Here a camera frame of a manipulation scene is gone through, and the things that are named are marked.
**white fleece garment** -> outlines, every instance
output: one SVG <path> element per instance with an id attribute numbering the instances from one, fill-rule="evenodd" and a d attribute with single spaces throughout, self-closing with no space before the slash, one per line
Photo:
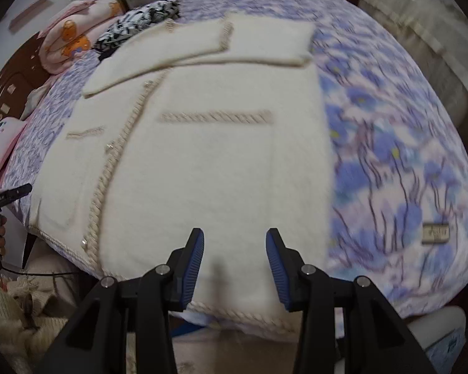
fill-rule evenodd
<path id="1" fill-rule="evenodd" d="M 197 63 L 265 63 L 302 66 L 312 60 L 308 52 L 315 25 L 240 13 L 227 13 L 232 24 L 229 49 L 175 62 L 175 66 Z"/>
<path id="2" fill-rule="evenodd" d="M 81 246 L 94 188 L 141 93 L 161 72 L 81 98 L 33 187 L 30 224 L 90 268 Z M 160 121 L 162 113 L 270 111 L 273 123 Z M 100 127 L 96 135 L 66 139 Z M 100 230 L 106 274 L 138 277 L 184 246 L 193 227 L 205 253 L 190 309 L 270 330 L 298 331 L 278 301 L 265 234 L 324 267 L 333 172 L 316 68 L 225 63 L 172 68 L 147 99 L 110 182 Z"/>
<path id="3" fill-rule="evenodd" d="M 101 62 L 83 86 L 82 95 L 91 96 L 178 60 L 220 52 L 228 43 L 225 25 L 223 19 L 191 24 L 164 21 L 146 29 Z"/>

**metal screw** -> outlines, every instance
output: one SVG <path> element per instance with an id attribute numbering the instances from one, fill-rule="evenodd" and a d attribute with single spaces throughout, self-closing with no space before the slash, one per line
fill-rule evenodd
<path id="1" fill-rule="evenodd" d="M 166 264 L 160 264 L 158 267 L 156 267 L 155 271 L 160 276 L 164 276 L 168 271 L 170 271 L 170 267 L 168 267 Z"/>
<path id="2" fill-rule="evenodd" d="M 317 269 L 314 266 L 312 266 L 312 264 L 304 264 L 303 266 L 301 266 L 301 272 L 303 274 L 307 274 L 307 276 L 314 274 L 316 270 Z"/>
<path id="3" fill-rule="evenodd" d="M 113 277 L 104 277 L 102 280 L 101 280 L 101 285 L 104 287 L 104 288 L 108 288 L 108 287 L 111 287 L 113 284 L 114 284 L 115 280 Z"/>
<path id="4" fill-rule="evenodd" d="M 357 284 L 359 284 L 362 288 L 369 287 L 371 284 L 371 280 L 364 276 L 357 277 L 355 281 L 357 281 Z"/>

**clothing label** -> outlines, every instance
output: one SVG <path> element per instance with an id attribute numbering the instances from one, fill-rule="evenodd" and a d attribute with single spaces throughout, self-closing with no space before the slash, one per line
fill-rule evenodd
<path id="1" fill-rule="evenodd" d="M 448 223 L 424 223 L 421 243 L 446 243 L 449 241 Z"/>

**wooden headboard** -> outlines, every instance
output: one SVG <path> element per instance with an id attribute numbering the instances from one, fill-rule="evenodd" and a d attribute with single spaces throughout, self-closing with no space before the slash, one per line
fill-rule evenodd
<path id="1" fill-rule="evenodd" d="M 42 86 L 50 74 L 38 58 L 43 38 L 33 35 L 8 60 L 0 71 L 0 121 L 19 118 L 32 90 Z"/>

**black and white patterned cloth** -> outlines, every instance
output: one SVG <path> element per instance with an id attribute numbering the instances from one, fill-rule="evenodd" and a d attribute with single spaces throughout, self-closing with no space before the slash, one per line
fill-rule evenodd
<path id="1" fill-rule="evenodd" d="M 93 49 L 99 53 L 113 53 L 132 36 L 152 24 L 178 17 L 178 0 L 158 0 L 135 8 L 111 25 L 93 44 Z"/>

